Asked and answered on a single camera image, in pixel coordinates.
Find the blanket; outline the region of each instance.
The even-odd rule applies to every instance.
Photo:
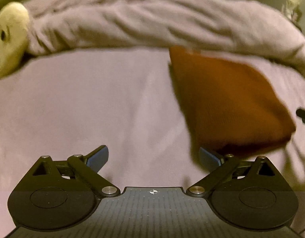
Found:
[[[305,77],[305,37],[254,0],[33,0],[27,53],[174,45],[258,55]]]

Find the bed sheet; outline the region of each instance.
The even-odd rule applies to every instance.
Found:
[[[293,69],[253,56],[247,60],[272,83],[296,120],[285,150],[267,156],[297,190],[293,228],[305,227],[305,80]],[[0,238],[14,228],[7,199],[42,155],[65,160],[107,145],[100,174],[125,186],[189,187],[208,172],[196,163],[173,92],[167,49],[87,49],[32,59],[0,81]]]

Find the plush toy eye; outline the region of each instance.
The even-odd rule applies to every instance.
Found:
[[[0,38],[2,41],[5,41],[6,39],[6,33],[3,30],[0,32]]]

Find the plush toy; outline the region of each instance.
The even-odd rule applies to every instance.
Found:
[[[29,13],[21,3],[9,3],[0,11],[0,78],[19,66],[29,43],[29,22]]]

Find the white decorative object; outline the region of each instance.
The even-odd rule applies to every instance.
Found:
[[[282,13],[292,22],[298,21],[298,9],[302,0],[286,0],[286,5],[282,6]]]

